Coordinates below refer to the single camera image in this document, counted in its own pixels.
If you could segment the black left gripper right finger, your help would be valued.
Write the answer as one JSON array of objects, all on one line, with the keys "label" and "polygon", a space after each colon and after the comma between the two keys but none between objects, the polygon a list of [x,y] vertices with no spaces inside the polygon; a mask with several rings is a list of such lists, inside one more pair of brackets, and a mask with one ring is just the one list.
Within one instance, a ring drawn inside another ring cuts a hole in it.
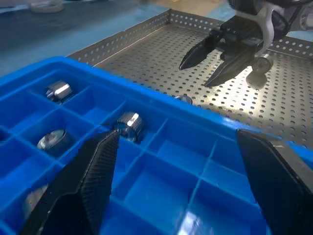
[{"label": "black left gripper right finger", "polygon": [[274,235],[313,233],[313,169],[286,142],[236,131],[246,175]]}]

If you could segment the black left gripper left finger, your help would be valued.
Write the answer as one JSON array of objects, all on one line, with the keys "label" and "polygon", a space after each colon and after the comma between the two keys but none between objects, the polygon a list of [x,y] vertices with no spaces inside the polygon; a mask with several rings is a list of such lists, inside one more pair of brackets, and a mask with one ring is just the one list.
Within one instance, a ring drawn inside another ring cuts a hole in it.
[{"label": "black left gripper left finger", "polygon": [[97,235],[112,191],[119,138],[112,130],[85,140],[48,185],[20,234]]}]

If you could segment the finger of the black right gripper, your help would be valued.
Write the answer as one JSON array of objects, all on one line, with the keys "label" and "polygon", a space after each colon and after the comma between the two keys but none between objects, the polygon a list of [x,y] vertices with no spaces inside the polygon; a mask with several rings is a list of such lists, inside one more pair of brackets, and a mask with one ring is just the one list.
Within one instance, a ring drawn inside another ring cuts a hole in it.
[{"label": "finger of the black right gripper", "polygon": [[205,82],[205,87],[219,86],[228,80],[235,78],[244,69],[251,65],[254,54],[250,51],[242,51],[233,56],[225,56],[224,61],[212,73]]},{"label": "finger of the black right gripper", "polygon": [[210,34],[202,41],[194,45],[183,57],[179,69],[189,69],[201,63],[207,58],[208,54],[216,48],[221,38],[221,35]]}]

